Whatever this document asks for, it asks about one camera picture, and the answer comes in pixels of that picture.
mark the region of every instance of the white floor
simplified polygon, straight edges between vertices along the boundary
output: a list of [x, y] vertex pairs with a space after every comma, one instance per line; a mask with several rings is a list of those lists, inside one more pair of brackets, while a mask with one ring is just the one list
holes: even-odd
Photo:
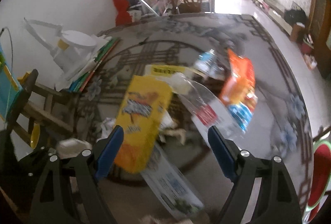
[[310, 70], [299, 47], [291, 42], [280, 28], [251, 0], [215, 0], [215, 12], [226, 14], [251, 14], [269, 32], [287, 60], [301, 89], [308, 111], [313, 137], [320, 125], [331, 124], [331, 82], [324, 80], [318, 69]]

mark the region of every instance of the orange snack bag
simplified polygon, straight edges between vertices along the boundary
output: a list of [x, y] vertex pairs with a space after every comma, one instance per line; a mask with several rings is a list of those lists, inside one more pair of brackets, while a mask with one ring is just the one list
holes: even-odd
[[171, 97], [172, 90], [166, 82], [152, 76], [133, 77], [115, 122], [124, 130], [116, 165], [129, 173], [145, 169]]
[[228, 49], [231, 76], [226, 80], [219, 99], [227, 107], [229, 104], [244, 102], [248, 93], [254, 92], [255, 74], [253, 64], [248, 58], [236, 55]]

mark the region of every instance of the yellow label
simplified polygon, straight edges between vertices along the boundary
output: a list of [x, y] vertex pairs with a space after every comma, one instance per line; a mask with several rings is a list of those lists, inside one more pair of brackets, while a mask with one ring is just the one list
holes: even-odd
[[182, 67], [182, 66], [158, 66], [156, 64], [153, 64], [151, 66], [151, 75], [171, 77], [173, 74], [177, 72], [184, 73], [185, 70], [186, 67]]
[[16, 84], [15, 80], [12, 77], [12, 74], [10, 73], [8, 67], [5, 65], [3, 68], [7, 79], [9, 80], [10, 84], [12, 85], [12, 87], [14, 88], [14, 90], [17, 92], [19, 90], [18, 85]]
[[171, 96], [171, 87], [166, 82], [151, 76], [133, 77], [115, 122], [124, 130], [116, 165], [130, 173], [145, 168]]

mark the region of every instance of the yellow snack box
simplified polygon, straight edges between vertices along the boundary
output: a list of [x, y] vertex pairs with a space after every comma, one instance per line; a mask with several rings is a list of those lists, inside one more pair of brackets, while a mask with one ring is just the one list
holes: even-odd
[[172, 90], [166, 82], [151, 76], [133, 77], [115, 122], [124, 130], [116, 165], [129, 173], [145, 169], [171, 97]]

